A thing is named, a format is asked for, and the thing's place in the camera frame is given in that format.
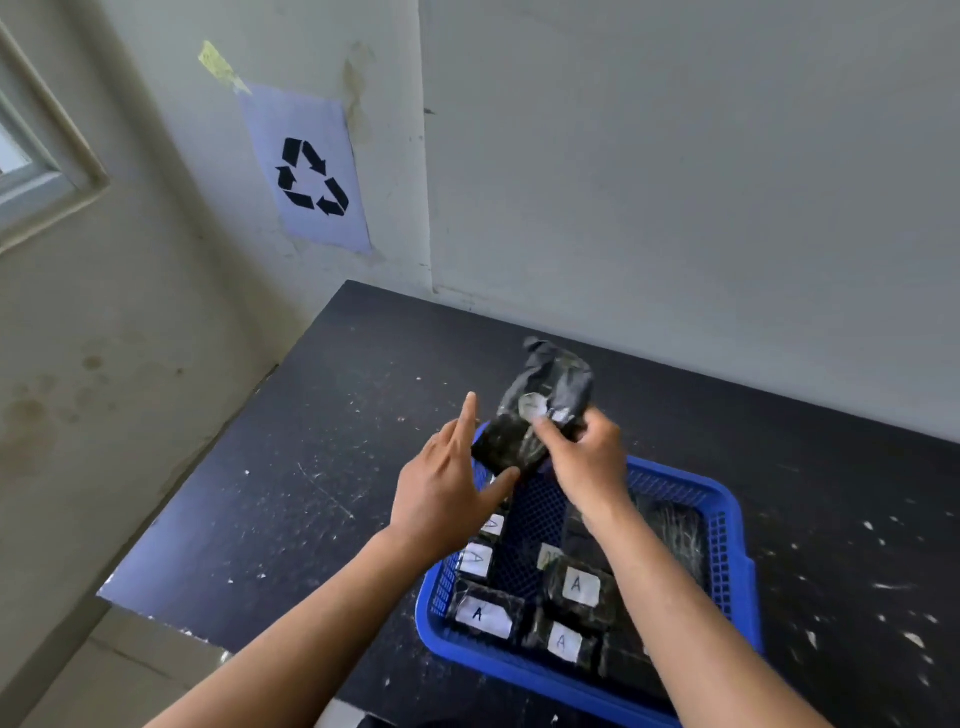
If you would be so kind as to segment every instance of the person's left hand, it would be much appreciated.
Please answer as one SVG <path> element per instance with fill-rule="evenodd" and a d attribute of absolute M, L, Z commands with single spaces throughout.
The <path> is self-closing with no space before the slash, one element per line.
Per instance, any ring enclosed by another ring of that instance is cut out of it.
<path fill-rule="evenodd" d="M 470 392 L 460 419 L 444 425 L 400 471 L 389 530 L 426 566 L 466 546 L 520 477 L 519 469 L 510 468 L 484 490 L 474 487 L 476 411 L 477 396 Z"/>

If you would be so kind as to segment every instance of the yellow tape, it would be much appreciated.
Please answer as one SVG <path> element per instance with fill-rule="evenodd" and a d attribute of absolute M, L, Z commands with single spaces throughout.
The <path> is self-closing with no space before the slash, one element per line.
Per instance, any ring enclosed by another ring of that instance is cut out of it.
<path fill-rule="evenodd" d="M 204 41 L 204 48 L 200 52 L 200 63 L 208 70 L 221 84 L 232 88 L 234 91 L 250 93 L 247 85 L 236 75 L 227 60 L 220 55 L 220 51 L 213 47 L 209 40 Z"/>

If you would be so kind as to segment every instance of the blue mesh basket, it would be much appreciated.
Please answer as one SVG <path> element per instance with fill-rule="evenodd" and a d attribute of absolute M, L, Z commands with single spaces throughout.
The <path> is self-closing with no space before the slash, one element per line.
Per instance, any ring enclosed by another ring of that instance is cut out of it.
<path fill-rule="evenodd" d="M 709 529 L 713 601 L 761 652 L 754 562 L 747 557 L 743 517 L 736 498 L 715 480 L 648 460 L 628 457 L 627 469 L 632 490 L 693 506 L 704 515 Z M 473 477 L 480 488 L 490 473 L 474 462 Z M 520 596 L 532 605 L 543 578 L 543 572 L 537 569 L 540 545 L 560 546 L 566 503 L 564 492 L 548 468 L 517 488 L 503 538 L 496 547 L 492 588 Z M 662 703 L 635 702 L 606 690 L 597 679 L 587 682 L 531 659 L 522 648 L 494 646 L 452 629 L 444 615 L 457 578 L 456 561 L 454 554 L 436 564 L 426 574 L 417 598 L 417 631 L 432 652 L 621 725 L 680 725 L 676 715 Z"/>

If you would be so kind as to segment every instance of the forearm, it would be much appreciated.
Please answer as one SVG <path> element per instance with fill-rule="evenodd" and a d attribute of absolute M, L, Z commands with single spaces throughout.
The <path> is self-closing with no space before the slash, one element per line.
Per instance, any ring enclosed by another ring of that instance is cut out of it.
<path fill-rule="evenodd" d="M 828 726 L 753 651 L 633 507 L 607 508 L 590 527 L 686 728 Z"/>
<path fill-rule="evenodd" d="M 381 531 L 149 728 L 312 726 L 426 566 Z"/>

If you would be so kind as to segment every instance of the hand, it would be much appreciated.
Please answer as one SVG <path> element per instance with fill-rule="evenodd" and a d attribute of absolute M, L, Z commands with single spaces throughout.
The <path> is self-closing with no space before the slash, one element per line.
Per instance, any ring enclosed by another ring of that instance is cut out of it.
<path fill-rule="evenodd" d="M 470 392 L 460 419 L 444 425 L 400 471 L 388 530 L 426 566 L 466 546 L 520 477 L 519 469 L 509 468 L 484 490 L 474 487 L 470 446 L 476 411 L 477 396 Z"/>
<path fill-rule="evenodd" d="M 593 532 L 590 524 L 596 523 L 604 512 L 624 503 L 630 505 L 627 455 L 620 444 L 620 428 L 599 409 L 588 407 L 584 420 L 587 430 L 576 443 L 567 440 L 545 417 L 534 421 L 534 430 L 550 450 L 560 487 L 580 509 L 584 523 Z"/>

